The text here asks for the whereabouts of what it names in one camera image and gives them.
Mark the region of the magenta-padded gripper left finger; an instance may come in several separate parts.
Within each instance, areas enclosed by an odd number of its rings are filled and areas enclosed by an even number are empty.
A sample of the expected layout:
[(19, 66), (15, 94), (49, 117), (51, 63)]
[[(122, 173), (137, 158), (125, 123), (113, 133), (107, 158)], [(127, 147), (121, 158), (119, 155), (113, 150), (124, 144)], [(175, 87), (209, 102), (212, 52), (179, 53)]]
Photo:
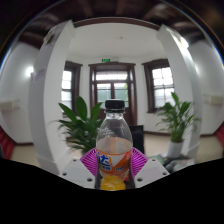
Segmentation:
[(72, 159), (59, 176), (84, 188), (95, 188), (98, 172), (96, 149), (85, 153), (80, 159)]

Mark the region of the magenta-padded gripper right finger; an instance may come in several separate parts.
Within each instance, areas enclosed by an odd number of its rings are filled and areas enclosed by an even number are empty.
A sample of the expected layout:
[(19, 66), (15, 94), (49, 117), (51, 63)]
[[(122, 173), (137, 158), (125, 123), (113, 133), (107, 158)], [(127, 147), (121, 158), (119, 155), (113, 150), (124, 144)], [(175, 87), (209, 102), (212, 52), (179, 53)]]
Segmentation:
[(156, 158), (148, 158), (138, 149), (132, 149), (131, 186), (141, 188), (169, 175)]

